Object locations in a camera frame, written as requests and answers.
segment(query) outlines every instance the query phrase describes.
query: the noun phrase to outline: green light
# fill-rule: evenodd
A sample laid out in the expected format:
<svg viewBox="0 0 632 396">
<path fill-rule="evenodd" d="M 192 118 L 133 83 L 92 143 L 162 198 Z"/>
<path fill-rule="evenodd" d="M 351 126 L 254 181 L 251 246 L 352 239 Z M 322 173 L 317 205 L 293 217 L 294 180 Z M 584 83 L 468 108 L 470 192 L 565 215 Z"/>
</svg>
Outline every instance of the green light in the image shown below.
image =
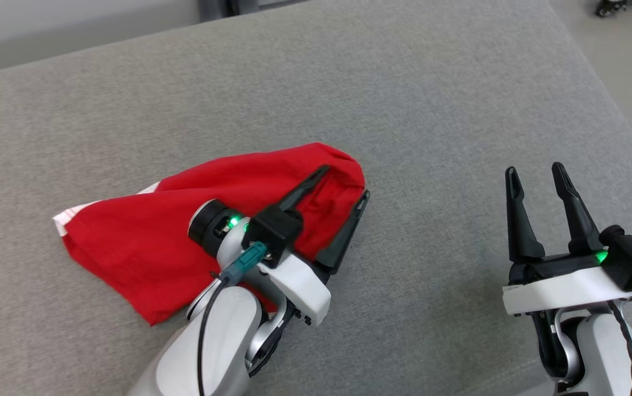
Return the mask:
<svg viewBox="0 0 632 396">
<path fill-rule="evenodd" d="M 599 263 L 601 264 L 602 261 L 604 261 L 605 258 L 607 258 L 607 251 L 606 250 L 600 250 L 597 253 L 595 253 L 595 257 L 597 258 L 597 261 L 599 261 Z"/>
</svg>

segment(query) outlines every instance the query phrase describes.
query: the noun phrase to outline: gray textured surface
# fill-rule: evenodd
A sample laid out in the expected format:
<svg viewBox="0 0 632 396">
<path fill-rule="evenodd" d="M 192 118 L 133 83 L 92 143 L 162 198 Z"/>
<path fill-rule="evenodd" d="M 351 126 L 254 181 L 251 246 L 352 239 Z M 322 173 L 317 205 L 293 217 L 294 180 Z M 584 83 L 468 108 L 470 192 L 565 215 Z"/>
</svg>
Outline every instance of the gray textured surface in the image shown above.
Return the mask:
<svg viewBox="0 0 632 396">
<path fill-rule="evenodd" d="M 328 317 L 290 326 L 250 394 L 540 381 L 501 301 L 504 169 L 549 252 L 568 238 L 552 161 L 598 226 L 632 232 L 632 132 L 546 2 L 492 3 L 314 1 L 0 71 L 0 394 L 122 393 L 182 325 L 149 328 L 51 216 L 314 140 L 360 161 L 373 200 Z"/>
</svg>

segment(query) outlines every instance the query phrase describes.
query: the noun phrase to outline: red cloth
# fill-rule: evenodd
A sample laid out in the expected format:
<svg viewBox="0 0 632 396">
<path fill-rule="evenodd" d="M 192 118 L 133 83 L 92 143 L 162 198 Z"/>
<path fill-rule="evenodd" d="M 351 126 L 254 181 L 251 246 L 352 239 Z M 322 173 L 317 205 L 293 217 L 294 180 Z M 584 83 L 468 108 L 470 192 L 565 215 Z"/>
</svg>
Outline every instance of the red cloth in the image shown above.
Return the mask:
<svg viewBox="0 0 632 396">
<path fill-rule="evenodd" d="M 77 206 L 54 220 L 72 258 L 154 325 L 193 301 L 211 283 L 210 271 L 219 271 L 187 236 L 202 203 L 218 198 L 253 216 L 323 164 L 330 170 L 298 206 L 304 230 L 296 249 L 313 259 L 364 189 L 358 163 L 322 143 L 219 158 L 162 180 L 153 192 Z"/>
</svg>

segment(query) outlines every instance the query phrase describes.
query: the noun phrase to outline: robotic arm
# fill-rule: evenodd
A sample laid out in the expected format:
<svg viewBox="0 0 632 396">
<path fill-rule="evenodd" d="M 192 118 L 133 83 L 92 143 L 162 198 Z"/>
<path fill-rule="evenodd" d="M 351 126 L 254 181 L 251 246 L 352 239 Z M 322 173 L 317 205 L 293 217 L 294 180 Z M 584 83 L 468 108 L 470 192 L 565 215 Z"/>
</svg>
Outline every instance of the robotic arm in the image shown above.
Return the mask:
<svg viewBox="0 0 632 396">
<path fill-rule="evenodd" d="M 524 209 L 519 175 L 507 169 L 513 264 L 504 306 L 534 321 L 555 395 L 632 396 L 632 330 L 622 313 L 632 301 L 632 235 L 618 225 L 600 234 L 565 167 L 556 162 L 552 170 L 570 228 L 569 254 L 545 255 Z"/>
<path fill-rule="evenodd" d="M 254 218 L 220 200 L 198 208 L 188 236 L 217 259 L 221 274 L 190 304 L 188 325 L 150 363 L 130 396 L 239 396 L 270 360 L 294 316 L 308 325 L 323 321 L 331 302 L 325 285 L 338 272 L 369 200 L 364 191 L 316 261 L 302 258 L 293 248 L 303 228 L 296 205 L 326 172 L 328 166 L 321 166 Z M 276 305 L 271 318 L 255 293 Z"/>
</svg>

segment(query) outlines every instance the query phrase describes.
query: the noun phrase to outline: white wall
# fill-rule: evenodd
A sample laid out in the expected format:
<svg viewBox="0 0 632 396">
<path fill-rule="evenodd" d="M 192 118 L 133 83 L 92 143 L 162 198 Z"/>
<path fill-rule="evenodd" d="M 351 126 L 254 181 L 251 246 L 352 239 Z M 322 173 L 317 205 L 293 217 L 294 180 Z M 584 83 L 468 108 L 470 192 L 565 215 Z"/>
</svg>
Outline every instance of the white wall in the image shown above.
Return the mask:
<svg viewBox="0 0 632 396">
<path fill-rule="evenodd" d="M 197 22 L 196 0 L 0 0 L 0 68 Z"/>
</svg>

